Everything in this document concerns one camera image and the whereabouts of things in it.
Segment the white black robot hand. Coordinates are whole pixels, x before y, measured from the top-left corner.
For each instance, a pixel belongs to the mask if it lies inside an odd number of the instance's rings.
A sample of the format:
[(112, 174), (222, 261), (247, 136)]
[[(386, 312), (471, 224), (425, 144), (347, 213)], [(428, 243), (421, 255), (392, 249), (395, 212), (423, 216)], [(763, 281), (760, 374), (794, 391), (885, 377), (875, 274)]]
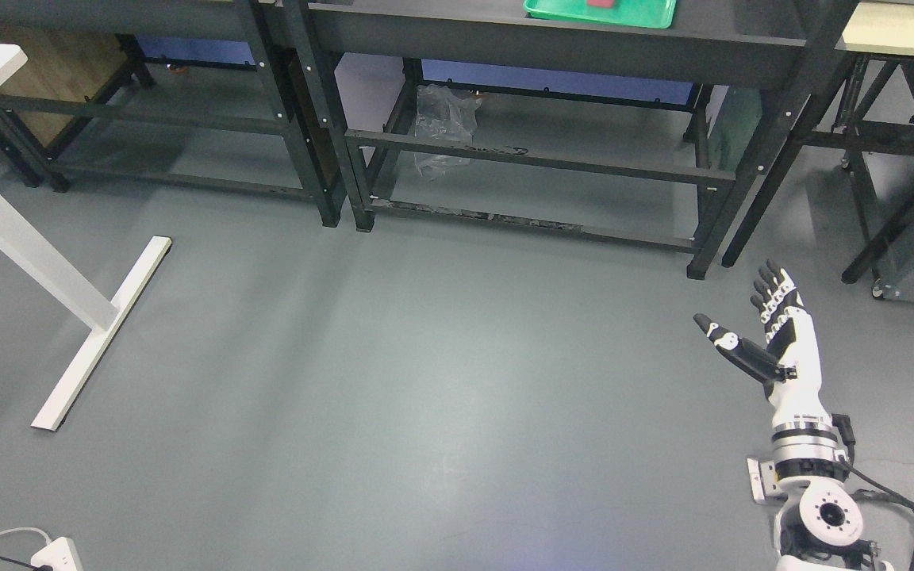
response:
[(772, 426), (831, 425), (833, 418), (820, 401), (822, 365), (815, 322), (797, 283), (782, 265), (768, 259), (752, 288), (751, 303), (764, 329), (765, 347), (703, 313), (695, 314), (693, 321), (726, 361), (761, 384), (774, 408)]

